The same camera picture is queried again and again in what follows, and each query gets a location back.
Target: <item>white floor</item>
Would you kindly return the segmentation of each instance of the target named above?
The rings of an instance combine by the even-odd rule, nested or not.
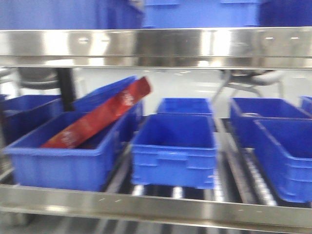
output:
[[[87,92],[115,82],[119,79],[136,74],[138,77],[147,76],[153,92],[145,98],[145,114],[155,112],[161,98],[164,97],[191,97],[211,98],[220,85],[220,72],[215,70],[178,70],[178,69],[74,69],[77,97]],[[311,71],[285,71],[284,97],[295,105],[300,104],[300,95],[312,96]],[[277,85],[259,87],[261,93],[268,98],[278,97]],[[232,89],[225,88],[214,104],[217,117],[227,117],[229,113],[228,101]],[[12,83],[2,85],[1,92],[16,96]],[[39,94],[37,90],[23,89],[23,94]],[[58,94],[59,90],[47,90],[46,94]],[[240,91],[237,97],[255,97],[252,93]]]

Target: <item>red package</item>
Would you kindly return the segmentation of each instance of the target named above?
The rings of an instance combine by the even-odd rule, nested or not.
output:
[[[44,143],[42,148],[75,148],[120,118],[151,92],[146,77],[133,82],[105,103]]]

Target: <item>blue bin on upper shelf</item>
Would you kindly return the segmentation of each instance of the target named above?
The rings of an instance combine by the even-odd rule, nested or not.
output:
[[[257,120],[254,153],[278,196],[312,201],[312,120]]]
[[[242,147],[253,148],[256,141],[254,120],[312,118],[309,113],[280,98],[231,99],[230,120]]]
[[[7,144],[63,112],[60,95],[23,95],[0,102]]]
[[[149,116],[132,141],[132,183],[212,189],[217,146],[210,122],[207,116]]]
[[[142,16],[128,0],[0,0],[0,30],[141,28]]]
[[[146,0],[144,28],[257,27],[262,0]]]
[[[85,115],[81,112],[63,113],[18,139],[4,149],[15,168],[15,182],[24,186],[100,191],[121,151],[118,136],[127,128],[130,113],[131,110],[75,149],[40,146]]]
[[[311,0],[263,0],[260,7],[260,26],[312,26]]]

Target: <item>black pole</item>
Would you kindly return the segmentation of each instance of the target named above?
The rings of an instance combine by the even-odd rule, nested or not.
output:
[[[57,68],[58,84],[64,111],[74,111],[72,102],[76,98],[75,87],[73,83],[73,69],[72,68]]]

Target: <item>stainless steel shelf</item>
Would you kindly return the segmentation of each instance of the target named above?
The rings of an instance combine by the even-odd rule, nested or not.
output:
[[[312,27],[0,31],[0,45],[0,65],[9,67],[312,69]],[[1,184],[0,211],[312,233],[312,209],[276,200],[252,155],[236,146],[220,119],[216,125],[221,182],[213,192],[204,191],[204,199],[185,195],[183,188],[164,197],[158,188],[133,187],[126,153],[105,192]],[[230,199],[229,172],[244,204]],[[0,179],[10,179],[10,173]]]
[[[0,65],[311,69],[312,27],[0,31]]]
[[[161,186],[142,187],[130,183],[130,155],[121,157],[119,166],[105,189],[106,192],[82,192],[60,189],[44,189],[15,185],[0,185],[0,211],[26,214],[62,215],[71,217],[111,218],[185,226],[217,227],[223,229],[254,230],[279,233],[311,233],[312,209],[258,205],[257,196],[240,164],[232,162],[242,204],[231,201],[233,193],[226,183],[224,162],[239,155],[229,151],[231,136],[220,119],[217,119],[218,137],[223,151],[219,154],[219,184],[213,191],[170,188]]]

